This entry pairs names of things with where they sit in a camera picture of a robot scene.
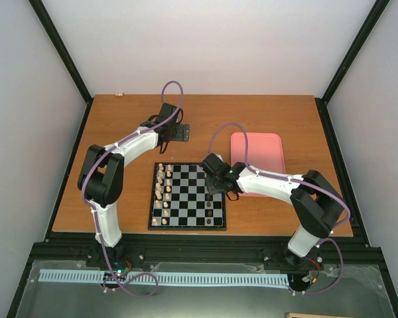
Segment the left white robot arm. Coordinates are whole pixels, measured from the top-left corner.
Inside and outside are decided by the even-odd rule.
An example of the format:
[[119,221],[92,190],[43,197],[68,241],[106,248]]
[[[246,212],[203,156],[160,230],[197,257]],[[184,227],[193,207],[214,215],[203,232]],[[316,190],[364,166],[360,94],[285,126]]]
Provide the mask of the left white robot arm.
[[122,237],[117,200],[123,190],[124,169],[149,150],[165,152],[183,116],[181,107],[163,103],[159,114],[149,117],[133,133],[113,144],[93,144],[87,149],[77,186],[94,217],[96,240],[105,246],[101,258],[109,266],[118,266],[125,258],[124,249],[117,245]]

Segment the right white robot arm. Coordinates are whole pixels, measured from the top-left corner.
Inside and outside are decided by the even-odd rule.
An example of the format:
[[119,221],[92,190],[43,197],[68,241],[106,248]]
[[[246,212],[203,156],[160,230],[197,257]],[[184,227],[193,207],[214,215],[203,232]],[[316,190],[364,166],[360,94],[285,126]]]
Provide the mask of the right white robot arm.
[[299,258],[307,256],[334,228],[350,219],[350,210],[341,195],[316,170],[289,175],[260,170],[245,162],[230,166],[214,153],[207,155],[199,167],[211,194],[252,193],[292,205],[300,225],[287,248]]

